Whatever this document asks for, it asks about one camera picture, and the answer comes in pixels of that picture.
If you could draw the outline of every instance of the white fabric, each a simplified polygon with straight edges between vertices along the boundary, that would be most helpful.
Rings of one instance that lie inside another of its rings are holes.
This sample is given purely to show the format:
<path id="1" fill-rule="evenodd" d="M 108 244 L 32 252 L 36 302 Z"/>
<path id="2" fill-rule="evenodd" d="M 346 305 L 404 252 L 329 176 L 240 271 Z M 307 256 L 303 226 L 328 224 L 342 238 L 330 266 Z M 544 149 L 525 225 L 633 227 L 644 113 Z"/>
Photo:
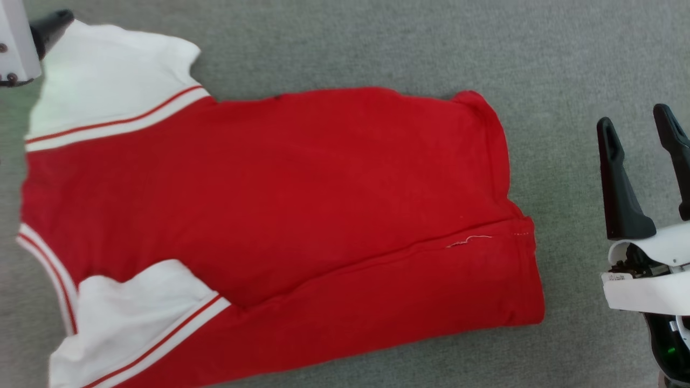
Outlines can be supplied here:
<path id="1" fill-rule="evenodd" d="M 184 39 L 74 21 L 43 60 L 27 139 L 142 115 L 198 85 L 199 53 Z"/>
<path id="2" fill-rule="evenodd" d="M 124 283 L 87 278 L 79 285 L 77 305 L 79 333 L 51 355 L 50 388 L 83 387 L 104 376 L 94 387 L 113 387 L 160 359 L 230 303 L 180 261 L 166 260 Z"/>

